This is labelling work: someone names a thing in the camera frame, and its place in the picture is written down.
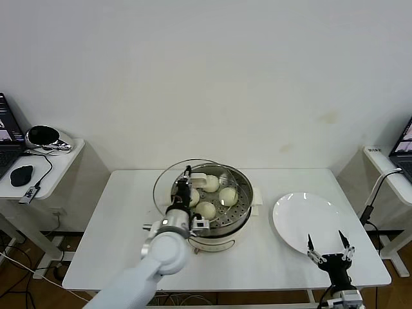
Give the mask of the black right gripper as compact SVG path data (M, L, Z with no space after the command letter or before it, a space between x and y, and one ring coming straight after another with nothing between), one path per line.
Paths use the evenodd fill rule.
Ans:
M348 238L339 230L339 236L342 241L343 254L325 254L320 255L315 249L310 235L308 234L308 257L318 267L325 271L335 288L353 288L347 270L351 267L355 247L350 245Z

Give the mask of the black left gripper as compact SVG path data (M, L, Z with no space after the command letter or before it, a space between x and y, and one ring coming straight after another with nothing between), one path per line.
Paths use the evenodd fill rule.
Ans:
M174 194L172 209L189 211L189 204L191 202L191 173L192 168L190 165L187 165L176 185L177 191Z

